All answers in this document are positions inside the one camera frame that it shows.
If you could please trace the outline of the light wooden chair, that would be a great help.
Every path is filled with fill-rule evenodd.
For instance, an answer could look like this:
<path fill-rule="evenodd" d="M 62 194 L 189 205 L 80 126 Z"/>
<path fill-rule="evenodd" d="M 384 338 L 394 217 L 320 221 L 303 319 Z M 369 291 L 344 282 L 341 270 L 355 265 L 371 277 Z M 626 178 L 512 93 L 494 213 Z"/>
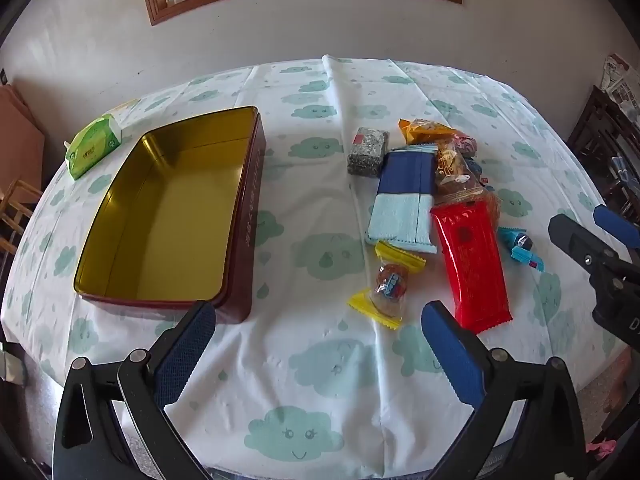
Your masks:
<path fill-rule="evenodd" d="M 1 278 L 9 272 L 12 259 L 42 193 L 23 179 L 15 179 L 1 192 Z"/>

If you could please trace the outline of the stack of newspapers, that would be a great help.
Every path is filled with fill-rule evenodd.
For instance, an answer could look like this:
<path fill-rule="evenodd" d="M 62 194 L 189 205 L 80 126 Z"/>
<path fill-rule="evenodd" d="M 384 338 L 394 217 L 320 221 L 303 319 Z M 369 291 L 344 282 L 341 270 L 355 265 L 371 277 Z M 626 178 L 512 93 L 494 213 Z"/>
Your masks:
<path fill-rule="evenodd" d="M 631 122 L 639 121 L 639 73 L 616 53 L 604 60 L 600 89 Z"/>

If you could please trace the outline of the yellow candy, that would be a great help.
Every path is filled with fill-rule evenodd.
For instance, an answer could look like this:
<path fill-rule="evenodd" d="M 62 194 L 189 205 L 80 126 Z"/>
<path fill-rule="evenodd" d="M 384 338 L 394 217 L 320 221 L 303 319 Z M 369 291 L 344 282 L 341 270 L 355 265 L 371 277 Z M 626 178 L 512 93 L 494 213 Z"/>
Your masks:
<path fill-rule="evenodd" d="M 421 273 L 426 260 L 382 240 L 375 244 L 374 251 L 380 266 L 373 286 L 351 296 L 347 304 L 370 320 L 398 330 L 404 319 L 410 276 Z"/>

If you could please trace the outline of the blue round candy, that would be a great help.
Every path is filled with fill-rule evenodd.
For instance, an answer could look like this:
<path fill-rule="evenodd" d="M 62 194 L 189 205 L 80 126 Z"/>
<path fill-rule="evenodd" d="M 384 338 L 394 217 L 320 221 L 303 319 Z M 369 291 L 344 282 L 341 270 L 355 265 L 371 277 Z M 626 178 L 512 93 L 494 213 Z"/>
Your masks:
<path fill-rule="evenodd" d="M 544 262 L 534 252 L 534 243 L 525 230 L 499 226 L 497 234 L 500 243 L 513 260 L 544 272 Z"/>

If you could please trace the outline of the blue white biscuit pack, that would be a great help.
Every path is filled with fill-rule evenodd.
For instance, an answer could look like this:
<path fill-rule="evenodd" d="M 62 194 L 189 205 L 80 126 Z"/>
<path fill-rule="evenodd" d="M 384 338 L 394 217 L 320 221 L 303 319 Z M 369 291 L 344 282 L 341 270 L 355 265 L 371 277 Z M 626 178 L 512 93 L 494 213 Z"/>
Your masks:
<path fill-rule="evenodd" d="M 436 254 L 431 240 L 436 144 L 408 145 L 390 151 L 378 179 L 366 237 L 408 252 Z"/>

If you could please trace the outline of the orange snack packet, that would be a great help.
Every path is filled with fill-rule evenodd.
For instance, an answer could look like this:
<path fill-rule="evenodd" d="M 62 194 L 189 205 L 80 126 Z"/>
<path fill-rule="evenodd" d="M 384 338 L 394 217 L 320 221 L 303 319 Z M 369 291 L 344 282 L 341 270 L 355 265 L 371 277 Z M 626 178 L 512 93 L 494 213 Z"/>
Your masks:
<path fill-rule="evenodd" d="M 401 119 L 398 128 L 408 145 L 445 142 L 459 133 L 440 122 L 426 119 Z"/>

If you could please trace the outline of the dark wooden side table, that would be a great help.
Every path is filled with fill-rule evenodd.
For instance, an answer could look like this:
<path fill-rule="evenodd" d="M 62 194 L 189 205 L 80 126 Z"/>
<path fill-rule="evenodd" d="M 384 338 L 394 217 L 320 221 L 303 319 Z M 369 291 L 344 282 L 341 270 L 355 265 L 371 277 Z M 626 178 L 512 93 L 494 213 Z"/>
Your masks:
<path fill-rule="evenodd" d="M 566 141 L 606 206 L 639 223 L 639 129 L 598 87 Z"/>

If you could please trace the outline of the grey speckled snack block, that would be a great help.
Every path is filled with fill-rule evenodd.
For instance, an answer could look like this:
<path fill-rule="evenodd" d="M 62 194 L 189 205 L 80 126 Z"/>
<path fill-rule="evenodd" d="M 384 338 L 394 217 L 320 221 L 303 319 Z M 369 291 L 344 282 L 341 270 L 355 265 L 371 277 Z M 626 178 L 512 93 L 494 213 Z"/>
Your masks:
<path fill-rule="evenodd" d="M 382 172 L 390 134 L 381 129 L 359 127 L 347 156 L 352 176 L 378 178 Z"/>

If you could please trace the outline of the pink wrapped snack block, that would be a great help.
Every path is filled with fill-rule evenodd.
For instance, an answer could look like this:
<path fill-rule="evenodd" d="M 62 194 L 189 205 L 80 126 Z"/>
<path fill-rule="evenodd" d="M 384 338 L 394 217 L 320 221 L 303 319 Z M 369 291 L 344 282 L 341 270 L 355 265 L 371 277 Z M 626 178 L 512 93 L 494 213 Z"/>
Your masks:
<path fill-rule="evenodd" d="M 476 155 L 477 143 L 472 136 L 456 130 L 452 134 L 454 148 L 465 158 L 472 158 Z"/>

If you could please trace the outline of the clear orange cracker packet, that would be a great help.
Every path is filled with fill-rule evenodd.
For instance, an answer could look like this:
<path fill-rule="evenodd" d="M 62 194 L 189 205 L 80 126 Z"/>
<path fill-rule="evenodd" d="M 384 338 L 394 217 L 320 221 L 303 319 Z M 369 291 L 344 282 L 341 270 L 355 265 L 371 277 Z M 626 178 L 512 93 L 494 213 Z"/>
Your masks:
<path fill-rule="evenodd" d="M 453 140 L 438 141 L 435 170 L 435 204 L 483 202 L 494 229 L 498 228 L 500 200 L 480 183 L 454 146 Z"/>

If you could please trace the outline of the green tissue pack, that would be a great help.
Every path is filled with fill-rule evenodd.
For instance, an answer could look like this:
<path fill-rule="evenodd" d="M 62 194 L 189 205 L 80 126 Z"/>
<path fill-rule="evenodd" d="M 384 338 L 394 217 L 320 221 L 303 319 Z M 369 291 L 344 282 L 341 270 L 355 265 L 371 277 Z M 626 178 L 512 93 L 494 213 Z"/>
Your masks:
<path fill-rule="evenodd" d="M 70 176 L 79 180 L 89 169 L 119 147 L 122 130 L 112 114 L 104 114 L 82 128 L 67 145 L 65 160 Z"/>

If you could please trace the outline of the red gold metal tin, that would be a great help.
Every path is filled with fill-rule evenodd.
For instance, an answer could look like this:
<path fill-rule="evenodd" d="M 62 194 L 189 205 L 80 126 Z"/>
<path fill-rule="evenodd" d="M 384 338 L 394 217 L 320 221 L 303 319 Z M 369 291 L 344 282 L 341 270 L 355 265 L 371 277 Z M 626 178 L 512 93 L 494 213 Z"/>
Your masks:
<path fill-rule="evenodd" d="M 266 138 L 254 106 L 146 132 L 92 222 L 74 277 L 85 300 L 143 309 L 209 301 L 250 315 Z"/>

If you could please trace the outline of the brown cardboard box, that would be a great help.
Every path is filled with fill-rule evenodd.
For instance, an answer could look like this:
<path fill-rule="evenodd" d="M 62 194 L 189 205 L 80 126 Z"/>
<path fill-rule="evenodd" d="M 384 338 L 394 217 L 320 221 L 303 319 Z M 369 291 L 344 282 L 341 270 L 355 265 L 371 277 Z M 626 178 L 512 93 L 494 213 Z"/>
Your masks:
<path fill-rule="evenodd" d="M 16 179 L 40 191 L 44 134 L 27 104 L 10 84 L 1 87 L 0 105 L 1 192 L 6 192 Z"/>

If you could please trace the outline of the red snack packet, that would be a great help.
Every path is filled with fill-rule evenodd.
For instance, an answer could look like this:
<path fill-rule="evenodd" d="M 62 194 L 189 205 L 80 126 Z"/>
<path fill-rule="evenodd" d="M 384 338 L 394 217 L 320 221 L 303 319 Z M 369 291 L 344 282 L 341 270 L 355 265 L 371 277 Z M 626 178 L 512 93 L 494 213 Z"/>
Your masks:
<path fill-rule="evenodd" d="M 487 205 L 440 205 L 432 210 L 449 285 L 454 318 L 477 335 L 512 321 L 506 282 Z"/>

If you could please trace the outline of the white cloud-pattern tablecloth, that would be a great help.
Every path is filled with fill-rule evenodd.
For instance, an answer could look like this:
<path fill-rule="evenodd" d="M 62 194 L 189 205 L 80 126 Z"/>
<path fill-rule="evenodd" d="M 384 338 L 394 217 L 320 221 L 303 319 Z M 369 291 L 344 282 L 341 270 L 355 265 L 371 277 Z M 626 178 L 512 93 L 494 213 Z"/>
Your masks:
<path fill-rule="evenodd" d="M 145 133 L 216 110 L 252 106 L 266 137 L 250 315 L 216 329 L 171 421 L 209 467 L 273 479 L 350 479 L 433 467 L 469 417 L 422 335 L 427 302 L 452 304 L 441 255 L 409 285 L 398 330 L 349 307 L 378 258 L 366 241 L 375 180 L 347 171 L 352 137 L 425 118 L 462 130 L 500 200 L 544 260 L 503 272 L 511 321 L 485 344 L 514 358 L 567 362 L 583 387 L 624 351 L 593 322 L 587 274 L 548 239 L 567 214 L 586 228 L 601 197 L 564 141 L 524 96 L 464 70 L 332 58 L 205 75 L 113 110 L 122 145 L 83 177 L 59 169 L 29 221 L 2 300 L 2 324 L 57 382 L 78 356 L 116 361 L 175 326 L 178 312 L 80 296 L 78 262 L 99 206 Z"/>

